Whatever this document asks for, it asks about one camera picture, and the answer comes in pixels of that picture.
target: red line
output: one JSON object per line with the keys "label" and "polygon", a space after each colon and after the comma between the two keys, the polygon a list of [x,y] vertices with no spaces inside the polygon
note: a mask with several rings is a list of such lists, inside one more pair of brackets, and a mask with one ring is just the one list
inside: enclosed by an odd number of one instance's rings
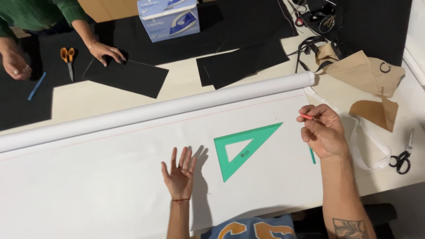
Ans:
{"label": "red line", "polygon": [[227,112],[227,111],[233,111],[233,110],[237,110],[237,109],[241,109],[241,108],[245,108],[245,107],[250,107],[250,106],[254,106],[254,105],[261,105],[261,104],[265,104],[265,103],[270,103],[270,102],[279,101],[279,100],[286,100],[286,99],[291,99],[291,98],[300,97],[300,96],[303,96],[303,95],[300,94],[300,95],[297,95],[297,96],[292,96],[292,97],[287,97],[287,98],[282,98],[282,99],[277,99],[277,100],[270,100],[270,101],[266,101],[266,102],[256,103],[256,104],[253,104],[253,105],[241,106],[241,107],[230,109],[230,110],[225,110],[225,111],[220,111],[220,112],[215,112],[215,113],[210,113],[210,114],[204,114],[204,115],[201,115],[201,116],[196,116],[196,117],[192,117],[192,118],[189,118],[189,119],[182,119],[182,120],[178,120],[178,121],[174,121],[174,122],[170,122],[170,123],[165,123],[165,124],[162,124],[162,125],[150,126],[150,127],[146,127],[146,128],[141,128],[141,129],[121,133],[121,134],[115,134],[115,135],[106,136],[106,137],[102,137],[102,138],[92,139],[92,140],[89,140],[89,141],[84,141],[84,142],[79,142],[79,143],[75,143],[75,144],[71,144],[71,145],[66,145],[66,146],[62,146],[62,147],[46,149],[46,150],[43,150],[43,151],[37,151],[37,152],[34,152],[34,153],[29,153],[29,154],[25,154],[25,155],[13,157],[13,158],[3,159],[3,160],[0,160],[0,162],[6,161],[6,160],[11,160],[11,159],[16,159],[16,158],[20,158],[20,157],[24,157],[24,156],[28,156],[28,155],[31,155],[31,154],[37,154],[37,153],[41,153],[41,152],[45,152],[45,151],[49,151],[49,150],[54,150],[54,149],[84,144],[84,143],[96,141],[96,140],[99,140],[99,139],[107,139],[107,138],[111,138],[111,137],[115,137],[115,136],[119,136],[119,135],[123,135],[123,134],[133,133],[133,132],[136,132],[136,131],[141,131],[141,130],[155,128],[155,127],[164,126],[164,125],[170,125],[170,124],[174,124],[174,123],[178,123],[178,122],[183,122],[183,121],[186,121],[186,120],[197,119],[197,118],[201,118],[201,117],[205,117],[205,116],[209,116],[209,115],[213,115],[213,114],[223,113],[223,112]]}

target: blue chalk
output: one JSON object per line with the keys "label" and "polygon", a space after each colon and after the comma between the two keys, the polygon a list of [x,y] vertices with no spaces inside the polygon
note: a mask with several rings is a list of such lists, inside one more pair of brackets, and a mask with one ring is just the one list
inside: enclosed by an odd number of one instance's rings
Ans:
{"label": "blue chalk", "polygon": [[28,96],[28,100],[31,100],[34,96],[35,92],[37,91],[38,87],[40,86],[41,82],[44,80],[44,77],[46,76],[46,73],[44,72],[43,75],[40,77],[40,80],[38,80],[38,83],[35,85],[34,90],[31,91],[31,94]]}

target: orange letter print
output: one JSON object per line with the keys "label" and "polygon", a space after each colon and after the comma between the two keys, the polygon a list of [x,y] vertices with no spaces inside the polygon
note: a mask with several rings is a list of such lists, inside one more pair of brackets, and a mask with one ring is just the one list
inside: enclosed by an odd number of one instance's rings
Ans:
{"label": "orange letter print", "polygon": [[271,226],[265,222],[259,222],[254,224],[255,235],[258,239],[274,239],[278,238],[273,236],[274,233],[281,233],[282,235],[291,234],[295,238],[295,232],[291,227],[288,226]]}
{"label": "orange letter print", "polygon": [[226,233],[230,232],[231,235],[241,234],[242,232],[245,232],[247,230],[247,226],[241,223],[232,222],[230,224],[227,224],[218,235],[217,239],[223,239],[224,235]]}

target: person's left hand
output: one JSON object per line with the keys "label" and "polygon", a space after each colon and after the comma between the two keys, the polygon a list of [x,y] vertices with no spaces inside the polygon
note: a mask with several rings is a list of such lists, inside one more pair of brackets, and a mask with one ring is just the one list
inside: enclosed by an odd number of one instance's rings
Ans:
{"label": "person's left hand", "polygon": [[90,50],[90,53],[98,59],[105,67],[107,67],[107,63],[105,62],[105,59],[102,58],[103,55],[108,55],[113,57],[116,62],[122,63],[126,61],[124,55],[115,47],[107,46],[100,42],[94,42],[92,43],[88,49]]}
{"label": "person's left hand", "polygon": [[192,150],[187,151],[187,147],[184,147],[178,162],[179,166],[176,167],[176,155],[177,148],[174,148],[171,155],[170,173],[168,173],[165,163],[161,162],[164,182],[170,191],[172,200],[190,199],[192,196],[193,171],[196,166],[196,157],[193,157],[192,163],[190,163]]}

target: green sleeve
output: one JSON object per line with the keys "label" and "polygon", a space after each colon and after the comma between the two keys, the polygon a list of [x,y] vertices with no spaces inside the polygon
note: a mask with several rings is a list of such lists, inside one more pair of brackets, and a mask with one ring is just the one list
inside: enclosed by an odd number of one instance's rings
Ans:
{"label": "green sleeve", "polygon": [[16,42],[18,42],[18,38],[15,36],[15,33],[13,33],[12,29],[10,29],[7,22],[0,17],[0,37],[11,37]]}
{"label": "green sleeve", "polygon": [[62,14],[65,16],[69,26],[74,20],[85,20],[88,22],[87,14],[82,9],[77,0],[51,0],[56,4]]}

